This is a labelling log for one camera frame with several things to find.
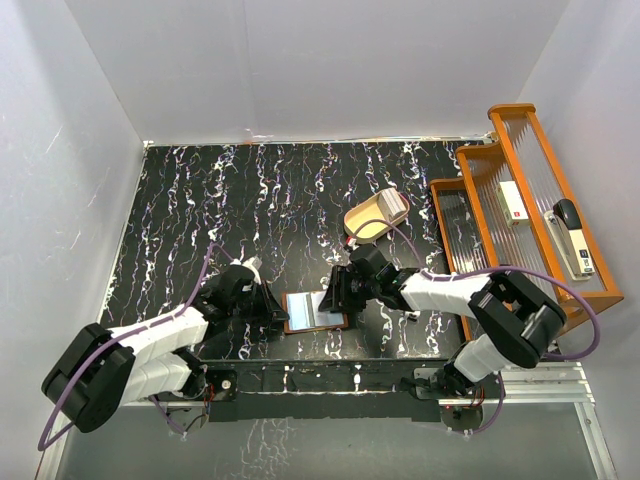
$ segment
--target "yellow tray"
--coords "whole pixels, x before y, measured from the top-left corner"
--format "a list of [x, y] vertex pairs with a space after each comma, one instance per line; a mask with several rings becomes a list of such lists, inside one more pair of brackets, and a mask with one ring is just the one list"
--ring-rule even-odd
[[[374, 218], [386, 220], [380, 211], [380, 207], [378, 207], [378, 197], [381, 193], [382, 191], [376, 193], [372, 197], [369, 197], [361, 204], [356, 205], [344, 216], [344, 229], [349, 236], [356, 239], [357, 243], [371, 243], [391, 230], [391, 228], [386, 226], [384, 223], [371, 223], [360, 230], [357, 236], [354, 234], [358, 227], [367, 220], [372, 220]], [[409, 201], [402, 195], [400, 195], [400, 198], [402, 199], [402, 203], [406, 210], [401, 216], [392, 222], [394, 227], [402, 223], [404, 219], [407, 218], [407, 215], [409, 215]]]

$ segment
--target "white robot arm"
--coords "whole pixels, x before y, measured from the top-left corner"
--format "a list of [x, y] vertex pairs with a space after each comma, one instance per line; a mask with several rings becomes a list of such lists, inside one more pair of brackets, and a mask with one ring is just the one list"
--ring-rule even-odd
[[200, 288], [188, 308], [180, 305], [159, 318], [110, 330], [87, 325], [49, 372], [42, 392], [85, 433], [141, 398], [162, 392], [197, 396], [205, 371], [187, 347], [225, 331], [233, 316], [266, 327], [289, 318], [260, 279], [259, 267], [255, 258], [230, 265]]
[[[320, 310], [355, 313], [376, 298], [393, 309], [478, 319], [486, 333], [463, 345], [429, 381], [429, 388], [444, 395], [464, 396], [509, 364], [535, 367], [566, 322], [562, 309], [521, 273], [450, 281], [416, 268], [398, 270], [372, 245], [359, 247], [350, 261], [333, 267]], [[43, 393], [61, 404], [82, 432], [95, 430], [119, 406], [140, 398], [161, 392], [196, 397], [206, 384], [205, 371], [187, 347], [226, 330], [232, 315], [269, 324], [288, 319], [258, 268], [255, 259], [230, 265], [204, 284], [188, 308], [179, 306], [161, 320], [111, 330], [86, 326], [47, 375]], [[115, 341], [134, 330], [138, 333]]]
[[440, 310], [478, 320], [486, 333], [462, 346], [431, 387], [465, 395], [508, 365], [534, 368], [566, 323], [560, 306], [519, 272], [455, 279], [416, 268], [396, 269], [373, 245], [335, 266], [320, 310], [355, 313], [376, 298], [405, 311]]

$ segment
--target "white box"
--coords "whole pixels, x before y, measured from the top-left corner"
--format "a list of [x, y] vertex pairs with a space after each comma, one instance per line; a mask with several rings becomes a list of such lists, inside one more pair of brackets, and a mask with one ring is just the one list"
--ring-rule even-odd
[[509, 227], [515, 225], [529, 225], [529, 215], [524, 208], [520, 191], [516, 182], [500, 182], [496, 187], [496, 195], [502, 208], [502, 214]]

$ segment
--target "stapler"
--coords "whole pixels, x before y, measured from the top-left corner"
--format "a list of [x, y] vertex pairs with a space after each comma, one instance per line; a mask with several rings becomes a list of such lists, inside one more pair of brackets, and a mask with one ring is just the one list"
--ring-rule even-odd
[[563, 198], [552, 210], [545, 212], [544, 219], [571, 277], [574, 280], [591, 278], [595, 273], [595, 265], [573, 202]]

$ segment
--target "white wall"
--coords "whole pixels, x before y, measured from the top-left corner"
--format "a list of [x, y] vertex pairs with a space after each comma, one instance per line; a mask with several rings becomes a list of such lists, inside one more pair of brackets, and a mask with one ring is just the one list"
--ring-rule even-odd
[[566, 0], [66, 0], [141, 138], [469, 135]]
[[0, 478], [21, 479], [42, 380], [100, 310], [142, 144], [63, 2], [0, 9]]
[[[621, 480], [640, 472], [640, 4], [572, 0], [520, 100], [533, 102], [626, 299], [584, 361]], [[583, 347], [589, 325], [567, 335]]]

